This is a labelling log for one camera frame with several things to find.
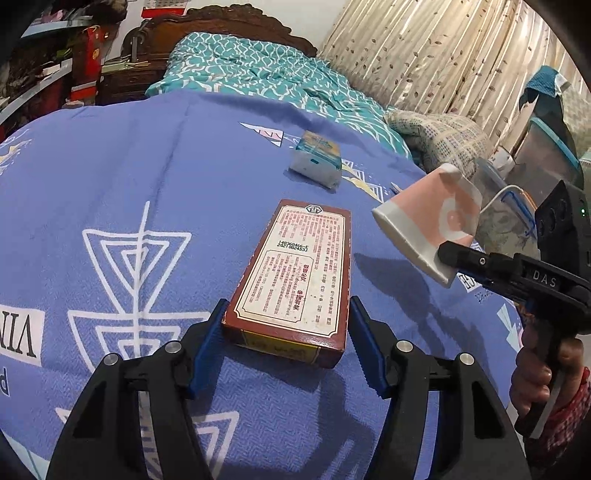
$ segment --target small box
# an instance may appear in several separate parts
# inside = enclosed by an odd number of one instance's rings
[[[282,200],[222,320],[226,338],[333,368],[345,351],[351,214]]]
[[[336,188],[343,165],[339,146],[312,132],[304,132],[294,150],[290,169],[327,188]]]

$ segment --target calendar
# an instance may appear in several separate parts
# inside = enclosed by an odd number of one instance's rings
[[[153,18],[159,15],[183,15],[187,0],[145,0],[142,18]]]

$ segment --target metal screw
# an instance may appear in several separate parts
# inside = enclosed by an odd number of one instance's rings
[[[105,358],[103,358],[103,362],[105,363],[105,365],[109,365],[109,366],[115,365],[118,361],[119,361],[119,357],[117,356],[116,353],[110,353]]]
[[[462,362],[464,365],[473,365],[474,357],[469,353],[463,353],[460,355],[460,362]]]
[[[182,347],[183,346],[181,345],[181,342],[169,342],[164,347],[164,350],[166,350],[168,353],[176,353],[180,351]]]
[[[396,344],[396,348],[398,350],[400,350],[401,352],[405,352],[405,353],[409,353],[413,351],[413,345],[411,342],[407,341],[407,340],[400,340],[397,344]]]

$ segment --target blue bedsheet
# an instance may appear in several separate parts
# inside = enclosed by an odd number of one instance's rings
[[[377,102],[352,89],[347,78],[324,60],[308,58],[296,48],[193,32],[174,48],[164,78],[148,88],[146,95],[179,88],[289,102],[371,135],[412,159],[402,137],[384,122],[384,109]]]
[[[307,129],[340,145],[336,192],[287,168]],[[516,311],[478,286],[443,289],[391,245],[371,209],[423,172],[366,135],[285,102],[180,89],[45,116],[0,145],[0,167],[0,428],[39,479],[101,358],[146,355],[230,298],[282,198],[350,210],[351,294],[427,352],[473,353],[508,401]],[[190,411],[214,476],[363,478],[388,402],[350,339],[333,370],[226,345],[213,377]]]

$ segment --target curtain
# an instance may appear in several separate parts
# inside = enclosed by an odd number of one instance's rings
[[[496,145],[542,65],[591,100],[558,38],[522,0],[350,0],[320,57],[382,106],[467,116]]]

